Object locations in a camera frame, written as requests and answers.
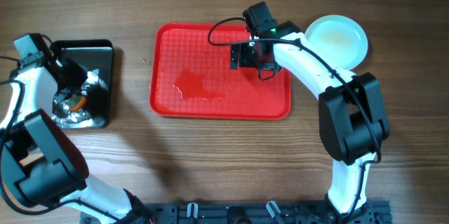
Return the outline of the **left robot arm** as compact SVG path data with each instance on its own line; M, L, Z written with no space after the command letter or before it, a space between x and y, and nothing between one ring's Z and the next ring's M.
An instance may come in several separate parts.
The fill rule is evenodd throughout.
M8 83L13 96L1 124L1 195L7 205L34 216L71 207L101 223L153 223L152 212L125 189L91 175L86 160L53 121L55 97L99 89L110 103L113 55L64 56L42 52L18 60Z

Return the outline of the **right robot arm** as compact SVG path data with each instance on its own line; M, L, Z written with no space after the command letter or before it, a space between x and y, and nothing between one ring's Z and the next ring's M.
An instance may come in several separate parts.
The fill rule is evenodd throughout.
M325 203L330 221L348 223L368 210L368 171L382 160L389 123L378 80L332 60L292 22L278 23L265 2L242 13L250 39L230 43L232 69L293 73L319 102L319 134L333 158Z

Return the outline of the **pale blue plate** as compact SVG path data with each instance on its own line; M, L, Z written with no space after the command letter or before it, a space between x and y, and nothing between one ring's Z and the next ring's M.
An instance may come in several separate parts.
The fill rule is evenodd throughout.
M360 65L368 54L364 29L343 15L326 15L315 20L305 36L323 59L346 70Z

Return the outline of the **orange and green sponge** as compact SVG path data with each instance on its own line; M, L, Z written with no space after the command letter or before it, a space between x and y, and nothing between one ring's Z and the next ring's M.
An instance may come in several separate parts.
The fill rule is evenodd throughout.
M68 99L69 111L70 112L78 112L86 105L87 102L88 102L88 99L86 96L73 94Z

